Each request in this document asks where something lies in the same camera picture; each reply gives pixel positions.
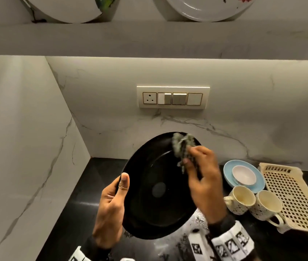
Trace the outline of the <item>white plate with green print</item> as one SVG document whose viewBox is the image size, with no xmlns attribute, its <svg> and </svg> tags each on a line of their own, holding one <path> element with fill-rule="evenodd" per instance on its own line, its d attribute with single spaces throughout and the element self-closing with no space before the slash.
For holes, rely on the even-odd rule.
<svg viewBox="0 0 308 261">
<path fill-rule="evenodd" d="M 115 0 L 22 0 L 30 10 L 64 23 L 86 23 L 107 12 Z"/>
</svg>

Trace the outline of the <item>person's left hand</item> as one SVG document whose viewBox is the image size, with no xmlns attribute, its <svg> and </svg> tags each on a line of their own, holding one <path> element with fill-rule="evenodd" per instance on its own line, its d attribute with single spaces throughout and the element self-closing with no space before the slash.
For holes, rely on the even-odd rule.
<svg viewBox="0 0 308 261">
<path fill-rule="evenodd" d="M 103 249 L 114 247 L 123 235 L 125 201 L 115 200 L 120 176 L 103 189 L 100 197 L 92 236 Z"/>
</svg>

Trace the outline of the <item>light blue saucer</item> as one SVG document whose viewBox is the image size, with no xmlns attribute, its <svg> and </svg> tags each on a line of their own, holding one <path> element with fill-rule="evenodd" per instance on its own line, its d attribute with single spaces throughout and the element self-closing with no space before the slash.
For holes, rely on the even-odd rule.
<svg viewBox="0 0 308 261">
<path fill-rule="evenodd" d="M 245 185 L 236 180 L 236 178 L 233 176 L 233 168 L 235 166 L 242 166 L 247 168 L 248 170 L 252 171 L 252 173 L 256 177 L 256 181 L 253 185 Z M 261 172 L 253 165 L 251 165 L 248 162 L 242 161 L 242 160 L 230 160 L 225 163 L 223 167 L 223 176 L 226 182 L 234 188 L 235 186 L 242 185 L 244 187 L 249 188 L 254 194 L 260 192 L 261 190 L 265 189 L 265 178 L 261 174 Z"/>
</svg>

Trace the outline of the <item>grey cleaning cloth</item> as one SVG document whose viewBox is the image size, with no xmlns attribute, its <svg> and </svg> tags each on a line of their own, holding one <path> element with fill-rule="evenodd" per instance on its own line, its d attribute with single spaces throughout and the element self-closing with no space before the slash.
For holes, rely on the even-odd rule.
<svg viewBox="0 0 308 261">
<path fill-rule="evenodd" d="M 191 134 L 181 134 L 179 132 L 175 132 L 172 137 L 172 148 L 174 152 L 174 156 L 178 158 L 177 166 L 181 168 L 182 174 L 186 173 L 186 168 L 184 166 L 184 159 L 188 158 L 192 164 L 194 165 L 198 176 L 201 176 L 199 166 L 195 160 L 195 158 L 188 152 L 187 146 L 195 147 L 195 138 Z"/>
</svg>

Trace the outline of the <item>person's left forearm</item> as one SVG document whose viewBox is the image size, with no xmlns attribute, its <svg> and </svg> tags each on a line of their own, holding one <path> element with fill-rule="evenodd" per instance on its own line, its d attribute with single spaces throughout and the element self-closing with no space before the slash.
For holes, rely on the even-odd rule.
<svg viewBox="0 0 308 261">
<path fill-rule="evenodd" d="M 80 247 L 80 251 L 84 255 L 83 261 L 109 261 L 111 249 L 101 248 L 97 245 L 95 238 L 90 236 Z"/>
</svg>

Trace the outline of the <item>white wall switch panel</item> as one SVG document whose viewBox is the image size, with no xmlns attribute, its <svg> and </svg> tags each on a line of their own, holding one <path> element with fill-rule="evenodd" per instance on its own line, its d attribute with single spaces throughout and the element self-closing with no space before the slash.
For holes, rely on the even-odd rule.
<svg viewBox="0 0 308 261">
<path fill-rule="evenodd" d="M 141 109 L 205 109 L 209 86 L 137 86 Z"/>
</svg>

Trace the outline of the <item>white left wrist marker band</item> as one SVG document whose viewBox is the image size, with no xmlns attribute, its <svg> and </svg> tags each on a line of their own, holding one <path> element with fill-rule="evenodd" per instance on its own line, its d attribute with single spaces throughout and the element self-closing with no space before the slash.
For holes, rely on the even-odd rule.
<svg viewBox="0 0 308 261">
<path fill-rule="evenodd" d="M 93 261 L 89 259 L 81 250 L 81 246 L 78 246 L 74 253 L 71 255 L 69 261 Z M 120 261 L 135 261 L 131 258 L 122 258 Z"/>
</svg>

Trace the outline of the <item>small white bowl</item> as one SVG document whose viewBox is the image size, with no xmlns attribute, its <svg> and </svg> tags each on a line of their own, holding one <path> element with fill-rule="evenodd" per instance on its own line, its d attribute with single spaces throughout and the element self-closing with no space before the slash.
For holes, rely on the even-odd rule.
<svg viewBox="0 0 308 261">
<path fill-rule="evenodd" d="M 232 168 L 233 179 L 242 186 L 250 187 L 256 184 L 255 173 L 246 166 L 237 165 Z"/>
</svg>

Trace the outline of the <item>black round plate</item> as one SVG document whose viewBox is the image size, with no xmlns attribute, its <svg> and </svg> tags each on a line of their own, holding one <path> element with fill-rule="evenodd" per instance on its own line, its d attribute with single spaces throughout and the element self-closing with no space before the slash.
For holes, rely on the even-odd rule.
<svg viewBox="0 0 308 261">
<path fill-rule="evenodd" d="M 176 132 L 155 136 L 127 161 L 130 177 L 123 227 L 134 237 L 159 239 L 182 227 L 197 207 L 191 198 L 186 170 L 179 165 L 172 139 Z"/>
</svg>

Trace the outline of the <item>white plate with red flower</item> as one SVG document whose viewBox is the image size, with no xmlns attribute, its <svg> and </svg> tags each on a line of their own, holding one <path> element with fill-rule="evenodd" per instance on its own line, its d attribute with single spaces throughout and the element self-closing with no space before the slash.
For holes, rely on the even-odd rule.
<svg viewBox="0 0 308 261">
<path fill-rule="evenodd" d="M 197 22 L 230 19 L 248 9 L 256 0 L 166 0 L 180 15 Z"/>
</svg>

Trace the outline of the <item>person's right hand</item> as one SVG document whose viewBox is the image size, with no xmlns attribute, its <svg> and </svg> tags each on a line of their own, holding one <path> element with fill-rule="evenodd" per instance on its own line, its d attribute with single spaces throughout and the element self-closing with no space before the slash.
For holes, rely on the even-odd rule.
<svg viewBox="0 0 308 261">
<path fill-rule="evenodd" d="M 217 223 L 227 215 L 217 157 L 204 146 L 187 146 L 187 149 L 195 158 L 202 175 L 200 185 L 189 185 L 191 197 L 207 223 Z"/>
</svg>

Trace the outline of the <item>white marble shelf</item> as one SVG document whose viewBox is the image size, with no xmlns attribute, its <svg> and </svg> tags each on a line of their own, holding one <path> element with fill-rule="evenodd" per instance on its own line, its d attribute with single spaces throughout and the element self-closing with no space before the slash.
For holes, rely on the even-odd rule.
<svg viewBox="0 0 308 261">
<path fill-rule="evenodd" d="M 308 60 L 308 21 L 38 23 L 0 27 L 0 55 Z"/>
</svg>

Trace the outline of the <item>cream plastic perforated tray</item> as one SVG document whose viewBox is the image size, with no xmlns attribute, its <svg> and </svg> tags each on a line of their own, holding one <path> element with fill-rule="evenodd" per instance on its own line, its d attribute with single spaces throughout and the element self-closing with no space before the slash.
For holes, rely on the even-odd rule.
<svg viewBox="0 0 308 261">
<path fill-rule="evenodd" d="M 268 191 L 282 202 L 279 213 L 284 223 L 277 228 L 284 234 L 290 230 L 308 233 L 308 185 L 298 167 L 261 162 L 258 166 Z"/>
</svg>

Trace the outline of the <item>white speckled cup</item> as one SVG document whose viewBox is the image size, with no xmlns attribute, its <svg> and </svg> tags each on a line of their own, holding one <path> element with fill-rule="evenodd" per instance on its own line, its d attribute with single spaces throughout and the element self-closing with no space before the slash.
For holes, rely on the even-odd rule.
<svg viewBox="0 0 308 261">
<path fill-rule="evenodd" d="M 235 186 L 229 196 L 223 198 L 228 210 L 235 215 L 245 214 L 255 203 L 256 196 L 244 186 Z"/>
<path fill-rule="evenodd" d="M 279 215 L 282 209 L 282 202 L 275 193 L 262 190 L 256 194 L 256 202 L 249 209 L 249 212 L 257 220 L 267 221 L 276 227 L 280 227 L 285 223 Z"/>
</svg>

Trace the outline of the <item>white right wrist marker band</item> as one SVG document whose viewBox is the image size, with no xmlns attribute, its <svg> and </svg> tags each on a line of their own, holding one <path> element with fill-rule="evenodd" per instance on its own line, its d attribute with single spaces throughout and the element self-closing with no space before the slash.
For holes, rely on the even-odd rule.
<svg viewBox="0 0 308 261">
<path fill-rule="evenodd" d="M 238 220 L 218 237 L 195 229 L 188 240 L 195 261 L 254 261 L 257 258 L 254 241 Z"/>
</svg>

